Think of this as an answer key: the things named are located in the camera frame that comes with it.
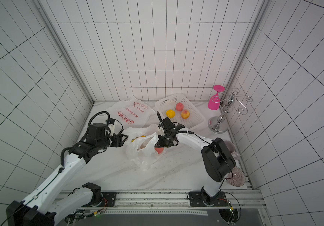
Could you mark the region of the translucent white plastic bag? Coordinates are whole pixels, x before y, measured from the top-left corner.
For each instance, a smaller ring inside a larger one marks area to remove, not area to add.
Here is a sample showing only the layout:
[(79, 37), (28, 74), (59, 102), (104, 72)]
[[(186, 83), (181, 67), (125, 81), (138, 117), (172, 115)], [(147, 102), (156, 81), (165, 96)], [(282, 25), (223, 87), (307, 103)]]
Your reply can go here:
[(128, 136), (124, 143), (128, 159), (143, 171), (151, 168), (166, 153), (163, 147), (155, 147), (161, 135), (156, 124), (151, 124), (146, 128), (128, 128), (124, 134)]

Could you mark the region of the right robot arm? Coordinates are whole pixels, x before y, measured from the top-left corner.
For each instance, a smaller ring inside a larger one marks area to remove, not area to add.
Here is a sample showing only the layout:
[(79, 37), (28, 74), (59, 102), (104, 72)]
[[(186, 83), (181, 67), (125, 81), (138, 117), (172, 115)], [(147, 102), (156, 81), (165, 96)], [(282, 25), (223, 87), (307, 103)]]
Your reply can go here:
[(185, 144), (192, 149), (201, 152), (205, 170), (209, 179), (202, 187), (202, 193), (209, 198), (216, 197), (224, 179), (233, 174), (236, 167), (235, 159), (230, 153), (225, 141), (221, 138), (209, 139), (202, 137), (193, 131), (189, 131), (184, 125), (174, 123), (170, 118), (159, 119), (158, 128), (162, 132), (155, 144), (156, 148), (170, 148)]

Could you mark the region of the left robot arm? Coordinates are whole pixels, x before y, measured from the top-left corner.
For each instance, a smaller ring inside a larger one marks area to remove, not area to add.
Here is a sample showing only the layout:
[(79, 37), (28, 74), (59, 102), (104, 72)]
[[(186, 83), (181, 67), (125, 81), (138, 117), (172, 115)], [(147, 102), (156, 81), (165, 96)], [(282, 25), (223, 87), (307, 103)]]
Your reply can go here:
[(55, 199), (94, 156), (124, 145), (128, 137), (122, 131), (114, 132), (115, 122), (107, 111), (92, 116), (81, 140), (62, 150), (60, 165), (50, 176), (22, 201), (13, 201), (7, 207), (4, 222), (9, 226), (55, 226), (85, 205), (105, 209), (108, 200), (101, 187), (93, 183), (82, 185), (59, 202)]

